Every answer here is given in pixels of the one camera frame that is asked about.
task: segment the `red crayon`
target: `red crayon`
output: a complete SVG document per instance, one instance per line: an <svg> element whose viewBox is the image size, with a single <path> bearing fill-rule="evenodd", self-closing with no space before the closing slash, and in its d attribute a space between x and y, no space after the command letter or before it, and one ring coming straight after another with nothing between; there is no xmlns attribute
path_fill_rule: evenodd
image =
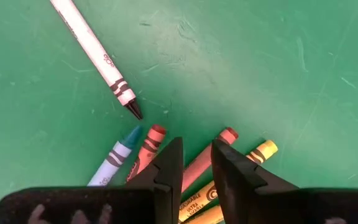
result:
<svg viewBox="0 0 358 224"><path fill-rule="evenodd" d="M139 150L135 164L132 166L131 172L127 176L127 181L140 173L154 159L157 149L165 137L166 130L164 127L154 124L150 128L143 146Z"/></svg>
<svg viewBox="0 0 358 224"><path fill-rule="evenodd" d="M238 137L239 135L234 129L226 128L219 134L217 139L220 139L228 144L233 144ZM184 192L210 165L211 144L209 144L183 172L181 191Z"/></svg>

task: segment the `crayon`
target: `crayon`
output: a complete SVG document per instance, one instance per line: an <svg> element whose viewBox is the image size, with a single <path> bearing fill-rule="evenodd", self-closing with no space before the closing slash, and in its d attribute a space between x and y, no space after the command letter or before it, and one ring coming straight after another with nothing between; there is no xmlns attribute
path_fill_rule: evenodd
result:
<svg viewBox="0 0 358 224"><path fill-rule="evenodd" d="M147 133L147 137L144 140L143 146L139 150L137 159L132 166L132 170L127 176L127 182L138 173L142 172L142 170L153 160L158 147L165 137L165 134L166 130L162 126L154 124L152 128L150 128L150 131Z"/></svg>
<svg viewBox="0 0 358 224"><path fill-rule="evenodd" d="M142 128L137 126L125 139L117 141L107 158L105 158L98 171L96 171L88 183L88 186L105 186L109 183L111 177L118 171L126 157L128 157L135 147L141 131Z"/></svg>
<svg viewBox="0 0 358 224"><path fill-rule="evenodd" d="M223 219L221 206L217 205L195 216L194 219L186 222L186 224L217 224Z"/></svg>
<svg viewBox="0 0 358 224"><path fill-rule="evenodd" d="M218 139L233 144L239 137L232 128L223 130ZM184 192L211 165L211 144L209 144L183 172L181 191Z"/></svg>
<svg viewBox="0 0 358 224"><path fill-rule="evenodd" d="M249 155L256 154L258 158L265 158L262 161L257 160L257 163L260 165L265 162L266 159L270 158L273 154L278 151L277 146L272 140L266 140L264 143L259 145L256 149L246 155L247 158L250 158ZM212 200L217 197L216 188L214 181L211 181L189 199L185 200L179 207L179 223L184 222L186 219L190 218L196 212L200 211L203 207L209 204Z"/></svg>
<svg viewBox="0 0 358 224"><path fill-rule="evenodd" d="M142 112L136 102L135 93L129 88L128 83L113 64L110 56L100 44L73 1L50 0L50 2L80 43L94 66L98 69L119 102L129 109L136 118L142 119Z"/></svg>

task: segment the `yellow crayon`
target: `yellow crayon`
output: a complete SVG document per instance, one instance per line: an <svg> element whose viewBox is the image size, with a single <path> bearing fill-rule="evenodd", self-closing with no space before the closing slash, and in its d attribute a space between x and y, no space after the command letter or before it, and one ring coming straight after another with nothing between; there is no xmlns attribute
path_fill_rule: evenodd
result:
<svg viewBox="0 0 358 224"><path fill-rule="evenodd" d="M246 156L250 160L261 164L276 153L277 150L277 146L274 142L267 140ZM200 211L204 206L209 204L217 196L215 183L212 181L180 205L178 222L184 222L196 212Z"/></svg>
<svg viewBox="0 0 358 224"><path fill-rule="evenodd" d="M186 224L217 224L223 221L223 213L220 205L214 206L197 215Z"/></svg>

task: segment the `green table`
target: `green table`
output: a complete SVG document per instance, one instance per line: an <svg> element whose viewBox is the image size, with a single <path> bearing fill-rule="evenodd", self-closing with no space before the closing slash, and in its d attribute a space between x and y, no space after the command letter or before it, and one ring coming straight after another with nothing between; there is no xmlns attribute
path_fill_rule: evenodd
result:
<svg viewBox="0 0 358 224"><path fill-rule="evenodd" d="M357 0L75 2L145 119L119 105L49 1L0 1L0 198L85 185L139 123L165 126L165 143L183 136L185 164L232 126L244 153L273 139L264 167L300 187L358 187Z"/></svg>

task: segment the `blue crayon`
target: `blue crayon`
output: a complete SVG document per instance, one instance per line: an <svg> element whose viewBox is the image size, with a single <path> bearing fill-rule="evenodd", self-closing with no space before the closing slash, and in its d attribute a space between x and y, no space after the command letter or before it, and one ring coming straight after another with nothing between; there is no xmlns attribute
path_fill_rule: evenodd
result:
<svg viewBox="0 0 358 224"><path fill-rule="evenodd" d="M131 153L132 148L135 147L141 132L142 128L137 126L125 139L114 145L88 186L105 186L109 183L111 177L118 171L125 158Z"/></svg>

